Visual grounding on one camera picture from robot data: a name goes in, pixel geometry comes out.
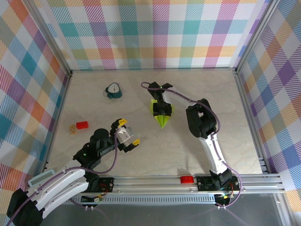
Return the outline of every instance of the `small wooden block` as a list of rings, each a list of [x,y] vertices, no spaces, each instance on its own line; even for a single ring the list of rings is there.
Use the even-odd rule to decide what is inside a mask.
[[[75,127],[75,125],[71,125],[71,126],[69,127],[69,130],[70,130],[70,134],[71,134],[71,135],[76,134],[76,127]]]

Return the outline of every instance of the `white object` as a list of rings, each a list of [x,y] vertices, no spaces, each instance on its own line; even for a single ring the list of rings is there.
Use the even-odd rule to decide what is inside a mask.
[[[63,204],[66,200],[72,198],[80,192],[85,191],[88,188],[88,184],[89,183],[86,181],[86,178],[81,177],[65,187],[61,192],[50,199],[50,201],[44,206],[45,210],[43,212],[43,219],[47,217],[48,214],[56,207]]]
[[[183,105],[185,108],[187,108],[188,106],[193,106],[195,105],[195,103],[192,103],[178,95],[176,95],[174,92],[177,92],[177,93],[180,93],[182,94],[181,92],[179,92],[177,89],[175,89],[174,87],[171,87],[171,88],[168,88],[169,90],[172,90],[173,92],[169,92],[169,91],[165,91],[162,96],[163,96],[163,100],[166,102],[166,103],[169,103],[169,104],[173,104],[173,105]],[[204,139],[204,138],[199,138],[200,142],[202,143],[202,145],[204,146],[204,149],[205,149],[205,152],[207,154],[207,157],[208,159],[210,160],[211,162],[211,165],[212,165],[212,169],[211,171],[215,174],[220,174],[220,173],[223,173],[224,171],[227,170],[227,167],[222,163],[222,161],[226,162],[223,155],[222,155],[222,151],[221,151],[221,148],[218,144],[218,141],[217,141],[217,135],[215,134],[214,135],[214,143],[215,143],[215,146],[216,146],[216,149],[217,149],[217,152],[218,154],[220,155],[221,157],[221,160],[219,160],[216,152],[215,152],[215,149],[214,149],[214,146],[213,146],[213,142],[211,140],[211,135],[208,136],[207,139]]]
[[[67,169],[71,167],[80,166],[80,163],[78,161],[70,161],[61,171],[58,171],[55,175],[61,173],[62,171],[65,172]],[[58,178],[56,178],[54,181],[51,181],[46,187],[43,188],[42,191],[39,191],[37,195],[35,195],[31,200],[37,201],[36,207],[38,210],[41,210],[47,202],[49,202],[53,197],[55,197],[59,192],[61,192],[65,187],[67,187],[70,183],[73,181],[79,179],[80,177],[85,175],[84,169],[73,169],[70,170],[67,173],[62,174]],[[36,187],[29,188],[27,196],[29,197],[32,195],[36,189],[39,189],[43,184],[40,183]]]
[[[28,181],[29,187],[36,187],[38,184],[44,184],[51,176],[55,174],[53,169],[45,171]]]

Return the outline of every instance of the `plaid wall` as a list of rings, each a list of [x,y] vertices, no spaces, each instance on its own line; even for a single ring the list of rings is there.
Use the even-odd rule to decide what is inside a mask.
[[[264,4],[262,5],[262,7],[261,7],[261,9],[260,9],[260,12],[258,13],[258,15],[257,15],[257,17],[256,17],[256,20],[255,20],[255,22],[254,22],[254,24],[253,24],[253,26],[252,26],[252,28],[251,28],[251,30],[250,30],[250,32],[249,32],[247,38],[245,39],[245,42],[244,42],[244,44],[243,44],[243,46],[242,46],[242,48],[241,48],[241,50],[240,50],[240,52],[239,52],[239,55],[238,55],[238,57],[237,57],[237,59],[236,59],[236,61],[235,61],[235,64],[234,64],[234,67],[235,67],[235,68],[237,68],[237,65],[238,65],[238,63],[239,63],[241,57],[243,56],[243,54],[244,54],[244,52],[245,52],[245,49],[246,49],[246,47],[248,46],[248,44],[249,44],[249,42],[250,42],[250,39],[251,39],[252,35],[254,34],[254,31],[255,31],[255,29],[257,28],[257,25],[259,24],[260,19],[262,18],[262,15],[263,15],[264,11],[266,10],[266,8],[267,8],[269,2],[270,2],[270,0],[265,0],[265,1],[264,1]]]
[[[21,0],[0,0],[0,225],[42,167],[67,77]]]
[[[241,71],[272,171],[301,224],[301,0],[282,0]]]
[[[81,70],[233,67],[267,1],[35,0]]]

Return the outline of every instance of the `marble surface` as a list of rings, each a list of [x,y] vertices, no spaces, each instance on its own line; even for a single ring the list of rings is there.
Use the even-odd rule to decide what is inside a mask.
[[[131,152],[118,152],[116,165],[108,175],[208,174],[211,164],[188,129],[185,108],[176,106],[161,129],[150,113],[151,95],[141,88],[142,81],[168,82],[192,99],[206,98],[222,124],[218,140],[227,163],[239,173],[261,173],[232,71],[226,70],[74,73],[48,169],[63,167],[96,129],[110,130],[116,119],[124,118],[141,143]],[[122,98],[103,95],[112,82],[120,84]],[[79,121],[88,121],[89,128],[70,135],[69,126]],[[107,170],[113,159],[114,152],[110,152],[95,170]]]

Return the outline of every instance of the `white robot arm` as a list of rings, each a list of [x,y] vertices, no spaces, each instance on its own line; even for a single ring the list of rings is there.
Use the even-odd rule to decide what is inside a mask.
[[[188,100],[190,98],[181,98],[181,96],[185,97],[185,95],[168,83],[163,86],[159,86],[156,82],[150,83],[148,91],[153,98],[157,100],[157,102],[153,104],[154,116],[171,116],[171,104],[186,108],[189,130],[200,140],[211,162],[212,168],[210,174],[212,176],[212,182],[217,189],[223,187],[224,184],[231,179],[232,172],[223,164],[225,159],[218,144],[217,135],[215,134],[217,122],[212,113],[207,109],[211,109],[208,101],[206,99],[198,101],[202,103],[202,105],[206,105],[207,108],[200,104],[192,103]]]
[[[139,145],[139,139],[125,145],[125,142],[133,136],[131,128],[124,125],[126,122],[124,119],[116,120],[111,126],[110,133],[106,129],[97,129],[90,142],[74,155],[73,160],[56,174],[48,177],[46,182],[42,178],[40,183],[35,182],[35,185],[27,191],[16,190],[7,210],[10,222],[16,226],[38,226],[51,211],[78,193],[87,191],[101,194],[105,190],[110,190],[110,185],[107,188],[99,185],[106,181],[111,184],[113,178],[100,178],[92,169],[110,151],[117,152],[119,149],[126,153]]]

